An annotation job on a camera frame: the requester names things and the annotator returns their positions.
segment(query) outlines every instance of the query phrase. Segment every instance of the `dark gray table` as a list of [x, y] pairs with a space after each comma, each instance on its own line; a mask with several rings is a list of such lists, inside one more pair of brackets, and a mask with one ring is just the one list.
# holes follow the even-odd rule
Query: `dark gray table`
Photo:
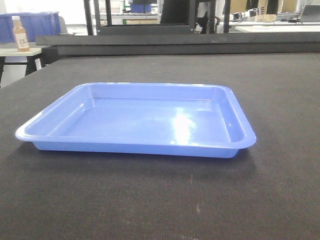
[[[0, 89], [0, 239], [320, 239], [320, 54], [62, 59]], [[87, 82], [228, 86], [232, 159], [39, 151], [15, 130]]]

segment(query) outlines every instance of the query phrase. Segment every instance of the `blue plastic tray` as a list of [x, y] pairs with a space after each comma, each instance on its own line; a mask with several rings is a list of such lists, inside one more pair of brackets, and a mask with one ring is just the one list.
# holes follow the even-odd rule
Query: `blue plastic tray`
[[15, 133], [40, 150], [232, 158], [256, 136], [224, 86], [79, 85]]

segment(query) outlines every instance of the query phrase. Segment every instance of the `blue storage bin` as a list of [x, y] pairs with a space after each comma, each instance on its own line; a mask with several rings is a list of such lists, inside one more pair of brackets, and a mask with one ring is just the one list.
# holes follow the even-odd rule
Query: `blue storage bin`
[[150, 4], [130, 4], [131, 13], [151, 13]]
[[29, 42], [35, 42], [36, 36], [51, 36], [61, 33], [58, 12], [2, 13], [0, 14], [0, 43], [15, 42], [12, 16], [20, 16]]

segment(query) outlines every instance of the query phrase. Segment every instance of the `table leg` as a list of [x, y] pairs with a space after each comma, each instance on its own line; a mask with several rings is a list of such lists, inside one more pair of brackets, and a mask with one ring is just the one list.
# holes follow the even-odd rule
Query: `table leg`
[[36, 59], [33, 56], [26, 57], [25, 76], [37, 71]]
[[4, 71], [5, 61], [6, 61], [6, 57], [0, 56], [0, 84], [1, 84], [2, 73]]

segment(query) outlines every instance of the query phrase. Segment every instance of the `bottle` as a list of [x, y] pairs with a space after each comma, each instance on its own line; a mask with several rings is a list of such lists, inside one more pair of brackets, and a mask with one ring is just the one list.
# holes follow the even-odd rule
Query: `bottle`
[[26, 30], [22, 26], [19, 16], [13, 16], [13, 35], [18, 47], [18, 52], [29, 52], [29, 42], [26, 34]]

